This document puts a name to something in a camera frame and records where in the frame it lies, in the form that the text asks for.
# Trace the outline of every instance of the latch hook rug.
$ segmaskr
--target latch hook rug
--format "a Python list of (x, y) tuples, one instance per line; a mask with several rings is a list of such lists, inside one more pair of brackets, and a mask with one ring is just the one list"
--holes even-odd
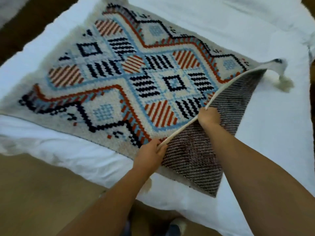
[(159, 173), (216, 196), (222, 170), (196, 121), (215, 106), (235, 134), (267, 69), (288, 90), (284, 59), (258, 63), (129, 5), (102, 0), (2, 99), (0, 113), (134, 158), (152, 138), (169, 148)]

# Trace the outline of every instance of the hand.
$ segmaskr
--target hand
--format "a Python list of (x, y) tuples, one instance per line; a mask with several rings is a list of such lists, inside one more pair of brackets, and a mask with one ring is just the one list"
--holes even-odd
[(160, 140), (155, 138), (149, 143), (142, 145), (134, 159), (133, 169), (143, 172), (147, 177), (150, 177), (161, 165), (167, 149), (167, 145), (164, 145), (158, 151), (157, 147), (160, 143)]
[(205, 108), (200, 108), (198, 114), (199, 124), (203, 127), (203, 129), (209, 127), (211, 124), (220, 125), (220, 114), (216, 108), (208, 107), (207, 110)]

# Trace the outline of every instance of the forearm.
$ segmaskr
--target forearm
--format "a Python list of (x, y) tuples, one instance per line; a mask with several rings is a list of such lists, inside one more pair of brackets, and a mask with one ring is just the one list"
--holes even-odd
[(205, 130), (256, 236), (314, 233), (315, 200), (297, 180), (218, 124)]
[(130, 170), (91, 207), (69, 223), (58, 236), (119, 235), (132, 204), (148, 177), (140, 171)]

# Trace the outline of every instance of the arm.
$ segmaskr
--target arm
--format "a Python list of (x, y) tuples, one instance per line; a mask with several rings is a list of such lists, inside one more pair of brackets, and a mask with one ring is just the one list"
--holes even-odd
[(255, 236), (315, 234), (315, 198), (296, 179), (221, 127), (217, 109), (198, 120)]
[(153, 139), (143, 145), (132, 169), (92, 206), (65, 226), (58, 236), (119, 235), (137, 194), (163, 160), (167, 145), (157, 151), (159, 144), (158, 139)]

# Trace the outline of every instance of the mattress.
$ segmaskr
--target mattress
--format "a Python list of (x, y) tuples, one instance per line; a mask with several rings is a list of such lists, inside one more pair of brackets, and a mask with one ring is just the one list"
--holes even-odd
[[(97, 1), (79, 0), (1, 66), (0, 98), (23, 76), (35, 71), (71, 29), (85, 20)], [(266, 11), (253, 12), (257, 8), (255, 1)], [(236, 137), (279, 164), (315, 195), (309, 101), (315, 22), (301, 4), (297, 5), (299, 0), (287, 1), (288, 8), (299, 13), (295, 19), (285, 18), (287, 10), (281, 15), (281, 3), (272, 0), (252, 0), (250, 5), (246, 0), (129, 2), (258, 62), (277, 57), (287, 59), (285, 75), (294, 81), (295, 88), (290, 93), (274, 88), (268, 79), (274, 73), (267, 71), (254, 91)], [(2, 154), (29, 153), (105, 187), (111, 187), (132, 167), (131, 159), (105, 147), (13, 117), (0, 116), (0, 138)], [(151, 179), (151, 189), (137, 197), (143, 203), (177, 210), (222, 235), (252, 235), (224, 175), (216, 198), (156, 173)]]

